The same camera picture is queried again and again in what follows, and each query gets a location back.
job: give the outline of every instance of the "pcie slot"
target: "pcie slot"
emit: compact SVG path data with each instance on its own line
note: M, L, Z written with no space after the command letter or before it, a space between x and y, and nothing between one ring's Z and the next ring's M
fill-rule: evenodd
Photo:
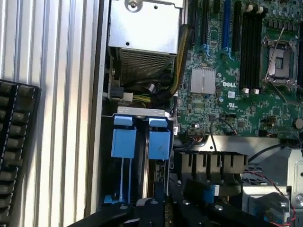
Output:
M299 56L298 56L298 75L297 83L300 87L303 87L303 23L300 24L300 33L299 33ZM298 94L303 97L302 90L298 89Z
M252 5L243 14L240 89L260 89L262 20L268 10Z
M223 14L223 32L222 32L222 51L231 57L231 48L229 42L230 27L231 27L231 0L225 0L224 2L224 14Z
M201 44L200 49L206 52L206 55L210 57L209 54L209 44L207 43L208 34L208 13L209 13L209 0L203 0L202 3L202 29L201 29Z
M199 22L198 22L199 14L198 14L198 10L200 8L198 6L198 1L197 0L190 0L189 4L190 4L190 7L189 7L190 25L194 29L194 32L193 32L192 38L191 38L191 44L195 45L196 44L196 38L198 37L198 32L199 32Z
M240 49L240 40L241 40L241 8L242 2L236 1L234 4L234 13L233 13L233 29L232 29L232 51L238 52Z

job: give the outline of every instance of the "black ram slot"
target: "black ram slot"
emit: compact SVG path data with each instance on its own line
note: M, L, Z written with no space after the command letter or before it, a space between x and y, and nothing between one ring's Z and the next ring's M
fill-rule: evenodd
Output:
M303 87L303 23L300 24L300 33L299 33L299 56L298 56L298 76L297 83L300 87ZM298 96L303 97L302 89L297 90Z
M233 13L233 29L232 29L232 51L238 52L240 49L240 39L241 39L241 8L242 2L236 1L234 5Z
M257 14L257 10L254 7L243 14L239 89L260 89L262 20L268 10L262 14Z
M209 0L203 0L201 45L207 44Z
M214 0L214 14L219 14L221 9L221 0Z

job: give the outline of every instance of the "black cable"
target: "black cable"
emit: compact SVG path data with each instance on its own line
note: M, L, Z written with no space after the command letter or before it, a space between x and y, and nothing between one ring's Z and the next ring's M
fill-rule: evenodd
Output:
M293 148L296 149L298 147L300 147L302 145L301 141L300 143L298 143L296 146L294 146ZM270 146L268 148L265 148L261 151L259 151L257 154L254 154L253 156L251 156L249 159L248 159L248 163L252 162L253 160L255 160L257 157L259 157L260 155L264 154L265 152L269 151L269 150L273 150L273 149L276 149L276 148L281 148L281 149L284 149L286 147L292 147L288 144L276 144L276 145L273 145L273 146Z
M191 40L191 36L192 36L192 32L193 29L189 28L188 25L183 25L181 27L181 33L186 32L186 41L185 41L185 48L184 48L184 53L183 56L177 56L177 58L181 58L181 70L180 70L180 75L179 78L177 78L177 61L175 61L175 65L174 65L174 73L173 73L173 78L174 79L178 79L178 85L176 87L176 89L174 91L171 92L171 86L168 87L166 90L159 92L156 96L151 97L151 103L153 104L162 104L164 102L166 102L167 100L169 100L174 94L175 92L178 90L178 88L180 87L180 84L183 83L183 76L184 76L184 72L185 72L185 67L186 67L186 60L187 60L187 52L190 46L190 40Z
M274 134L290 134L290 135L292 135L293 137L295 137L299 141L299 149L302 150L302 142L301 142L300 138L295 133L292 133L290 131L276 131L276 132L270 134L270 136L274 135Z
M214 150L215 150L215 151L217 151L217 146L216 146L216 144L215 144L215 142L214 142L213 124L214 124L214 122L217 121L217 120L219 120L219 121L221 121L221 122L227 124L227 125L230 127L230 129L233 131L233 133L234 133L235 135L237 135L236 130L233 129L233 127L232 127L226 120L222 119L221 117L215 118L215 119L211 122L211 124L210 124L210 137L211 137L211 139L212 139L212 142L213 142Z
M273 149L276 149L276 148L285 148L286 145L285 144L276 144L276 145L273 145L273 146L270 146L268 148L265 148L261 151L259 151L257 154L254 154L253 156L251 156L249 159L248 159L248 163L252 162L253 160L255 160L257 157L259 157L260 155L264 154L265 152L269 151L269 150L273 150Z
M193 139L189 140L188 142L184 144L174 144L173 150L174 151L186 151L192 148L194 145L195 141Z
M133 87L136 85L141 85L141 84L147 84L147 83L161 83L168 85L171 83L170 80L168 79L160 79L160 78L144 78L144 79L138 79L138 80L133 80L130 82L127 82L125 84L122 84L122 87Z

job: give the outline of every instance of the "cable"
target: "cable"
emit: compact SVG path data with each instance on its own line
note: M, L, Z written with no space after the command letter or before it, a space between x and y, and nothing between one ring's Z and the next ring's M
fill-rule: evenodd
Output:
M299 149L302 150L302 142L301 142L300 138L296 134L294 134L294 133L292 133L290 131L276 131L274 133L268 134L267 136L270 137L270 136L275 135L275 134L290 134L290 135L292 135L293 137L295 137L299 141Z
M138 80L133 80L130 82L127 82L125 84L122 84L122 87L133 87L136 85L141 85L141 84L147 84L147 83L160 83L160 84L169 84L171 81L168 79L160 79L160 78L144 78L144 79L138 79Z
M195 138L190 138L190 140L184 144L174 144L173 150L176 152L187 151L192 148L195 142L196 142Z
M253 160L255 160L257 157L259 157L260 155L264 154L265 152L269 151L269 150L273 150L273 149L276 149L276 148L284 148L286 147L286 145L284 144L276 144L276 145L273 145L273 146L270 146L268 148L265 148L261 151L259 151L257 154L254 154L253 156L251 156L249 159L248 159L248 163L252 162Z
M256 173L256 172L251 172L251 171L245 171L244 173L245 173L245 174L252 174L252 175L256 175L256 176L258 176L258 177L264 178L264 179L267 180L272 186L274 186L274 188L280 193L280 195L284 196L283 192L281 192L281 190L277 187L277 185L276 185L272 180L270 180L269 178L267 178L266 176L264 176L263 174ZM296 215L295 215L296 212L295 212L294 206L292 206L292 208L293 208L293 217L292 217L292 219L290 220L290 222L285 223L285 224L282 224L282 225L277 224L277 223L275 223L275 222L271 222L271 224L273 224L273 225L275 225L275 226L278 226L278 227L290 226L290 225L292 224L291 222L293 222L293 221L296 219Z
M217 121L217 120L219 120L219 121L221 121L221 122L227 124L227 125L230 127L230 129L233 131L233 133L234 133L235 135L238 135L237 132L236 132L236 130L233 129L233 127L232 127L226 120L222 119L221 117L217 117L217 118L213 119L213 121L212 121L211 124L210 124L210 137L211 137L211 139L212 139L212 142L213 142L214 150L215 150L215 151L217 151L217 147L216 147L216 144L215 144L215 142L214 142L213 124L214 124L214 122Z
M175 66L173 73L173 81L164 91L157 93L155 96L137 96L134 95L134 99L140 102L147 102L153 104L162 104L169 100L175 92L178 90L180 84L183 81L183 75L185 71L187 52L189 47L189 41L191 40L191 34L193 29L189 25L183 25L181 27L181 36L179 39L178 53L175 58Z

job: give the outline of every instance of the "ribbed metal panel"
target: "ribbed metal panel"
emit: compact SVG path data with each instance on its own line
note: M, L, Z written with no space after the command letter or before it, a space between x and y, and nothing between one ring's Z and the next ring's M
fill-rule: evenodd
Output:
M13 226L61 227L83 218L98 2L0 1L0 77L42 89Z

